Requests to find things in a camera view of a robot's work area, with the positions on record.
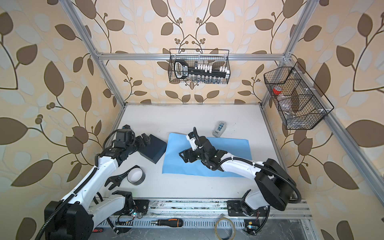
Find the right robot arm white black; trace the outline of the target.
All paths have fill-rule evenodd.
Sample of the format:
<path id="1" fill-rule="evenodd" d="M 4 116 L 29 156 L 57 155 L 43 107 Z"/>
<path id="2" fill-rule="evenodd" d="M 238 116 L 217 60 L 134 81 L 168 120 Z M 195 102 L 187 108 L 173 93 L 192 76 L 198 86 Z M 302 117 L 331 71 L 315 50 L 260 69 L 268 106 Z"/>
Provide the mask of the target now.
<path id="1" fill-rule="evenodd" d="M 239 202 L 244 215 L 269 207 L 284 211 L 288 204 L 302 201 L 297 184 L 275 160 L 254 162 L 216 149 L 206 137 L 190 133 L 186 138 L 191 147 L 179 153 L 185 163 L 201 161 L 211 171 L 230 172 L 256 182 L 258 188 L 246 191 Z"/>

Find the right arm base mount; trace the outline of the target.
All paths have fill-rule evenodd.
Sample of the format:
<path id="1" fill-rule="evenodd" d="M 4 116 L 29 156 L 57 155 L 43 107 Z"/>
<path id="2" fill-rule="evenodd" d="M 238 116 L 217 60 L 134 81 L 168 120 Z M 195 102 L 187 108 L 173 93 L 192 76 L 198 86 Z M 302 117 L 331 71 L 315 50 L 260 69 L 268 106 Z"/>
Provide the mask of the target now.
<path id="1" fill-rule="evenodd" d="M 257 210 L 253 210 L 250 207 L 246 207 L 245 203 L 237 200 L 227 201 L 227 210 L 230 217 L 266 217 L 268 213 L 267 207 L 261 207 Z"/>

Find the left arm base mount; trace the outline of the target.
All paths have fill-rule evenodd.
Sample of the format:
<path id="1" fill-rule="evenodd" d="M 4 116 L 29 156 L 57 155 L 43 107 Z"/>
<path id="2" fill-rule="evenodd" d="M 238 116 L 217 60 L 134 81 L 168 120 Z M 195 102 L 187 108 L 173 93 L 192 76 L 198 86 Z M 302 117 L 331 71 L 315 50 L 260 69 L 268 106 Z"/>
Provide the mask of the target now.
<path id="1" fill-rule="evenodd" d="M 126 215 L 132 216 L 134 213 L 146 215 L 149 210 L 150 200 L 134 199 L 131 207 L 124 207 L 122 210 L 114 213 L 115 216 Z"/>

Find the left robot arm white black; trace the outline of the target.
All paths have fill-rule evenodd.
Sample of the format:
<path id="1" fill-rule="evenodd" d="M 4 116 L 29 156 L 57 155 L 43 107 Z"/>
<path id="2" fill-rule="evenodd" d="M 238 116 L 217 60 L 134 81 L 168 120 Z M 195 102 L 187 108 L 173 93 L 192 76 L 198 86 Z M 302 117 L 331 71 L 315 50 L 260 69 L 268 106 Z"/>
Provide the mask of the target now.
<path id="1" fill-rule="evenodd" d="M 103 185 L 116 183 L 112 180 L 117 170 L 129 155 L 143 150 L 151 143 L 146 134 L 136 135 L 129 125 L 114 130 L 116 136 L 110 146 L 103 145 L 95 157 L 95 165 L 80 183 L 60 201 L 50 202 L 45 210 L 45 222 L 36 235 L 40 240 L 87 240 L 93 230 L 116 212 L 132 214 L 138 211 L 133 195 L 127 191 L 115 191 L 107 200 L 91 207 Z"/>

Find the dark navy gift box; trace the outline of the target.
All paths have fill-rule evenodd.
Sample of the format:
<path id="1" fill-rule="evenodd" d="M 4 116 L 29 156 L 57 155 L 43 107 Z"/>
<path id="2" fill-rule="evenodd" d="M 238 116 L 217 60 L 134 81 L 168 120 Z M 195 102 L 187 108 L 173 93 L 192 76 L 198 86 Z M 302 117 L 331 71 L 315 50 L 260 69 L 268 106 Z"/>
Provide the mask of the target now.
<path id="1" fill-rule="evenodd" d="M 150 144 L 139 150 L 139 153 L 150 162 L 156 164 L 166 152 L 167 143 L 153 135 L 149 135 L 149 138 Z"/>

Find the light blue wrapping paper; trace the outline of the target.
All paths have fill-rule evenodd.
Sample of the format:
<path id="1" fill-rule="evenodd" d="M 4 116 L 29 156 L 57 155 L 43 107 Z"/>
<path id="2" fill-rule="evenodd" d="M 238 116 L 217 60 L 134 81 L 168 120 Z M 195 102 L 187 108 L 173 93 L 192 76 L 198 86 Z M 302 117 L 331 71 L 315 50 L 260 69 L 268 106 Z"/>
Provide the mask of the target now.
<path id="1" fill-rule="evenodd" d="M 227 151 L 237 157 L 252 159 L 248 140 L 210 137 L 208 140 L 217 150 Z M 171 133 L 163 163 L 163 174 L 181 174 L 202 177 L 236 177 L 240 175 L 231 172 L 211 171 L 201 161 L 185 163 L 179 153 L 191 147 L 186 135 Z"/>

